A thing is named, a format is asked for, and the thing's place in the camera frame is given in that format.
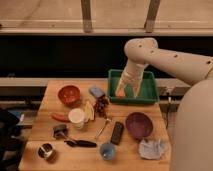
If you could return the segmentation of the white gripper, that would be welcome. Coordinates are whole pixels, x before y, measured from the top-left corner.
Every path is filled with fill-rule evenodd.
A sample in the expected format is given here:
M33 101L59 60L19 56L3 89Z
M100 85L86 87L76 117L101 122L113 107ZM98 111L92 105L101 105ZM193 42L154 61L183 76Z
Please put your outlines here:
M140 83L143 78L143 72L147 66L147 63L139 64L128 60L117 85L115 95L124 96L126 85L131 85L133 87L134 97L137 97L141 89Z

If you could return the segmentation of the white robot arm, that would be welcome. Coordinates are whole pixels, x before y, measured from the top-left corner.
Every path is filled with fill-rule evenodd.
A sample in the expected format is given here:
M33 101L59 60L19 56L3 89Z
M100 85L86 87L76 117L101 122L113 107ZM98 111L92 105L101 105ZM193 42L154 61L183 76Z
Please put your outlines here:
M149 65L191 86L177 110L170 171L213 171L213 57L160 49L153 38L131 39L124 52L118 96L128 85L138 94Z

